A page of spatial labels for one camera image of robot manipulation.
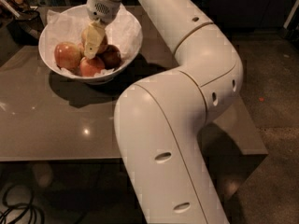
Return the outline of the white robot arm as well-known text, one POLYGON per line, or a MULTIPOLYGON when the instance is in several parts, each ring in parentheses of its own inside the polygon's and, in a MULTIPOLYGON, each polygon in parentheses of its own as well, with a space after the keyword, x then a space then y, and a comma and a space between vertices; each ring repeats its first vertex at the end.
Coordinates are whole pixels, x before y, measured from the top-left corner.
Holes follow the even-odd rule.
MULTIPOLYGON (((197 134, 239 94, 234 46, 191 0, 138 0, 177 67, 143 78, 119 97, 117 143, 148 224, 229 224, 197 134)), ((121 0, 87 0, 89 16, 116 19, 121 0)))

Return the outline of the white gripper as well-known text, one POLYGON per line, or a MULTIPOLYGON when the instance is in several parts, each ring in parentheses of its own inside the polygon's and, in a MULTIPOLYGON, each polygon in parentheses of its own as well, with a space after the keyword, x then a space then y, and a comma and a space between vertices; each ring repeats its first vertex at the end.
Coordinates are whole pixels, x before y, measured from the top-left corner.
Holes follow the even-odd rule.
POLYGON ((106 35, 106 26, 112 23, 119 11, 121 0, 87 0, 86 8, 90 19, 87 26, 87 37, 84 45, 84 55, 93 59, 106 35))

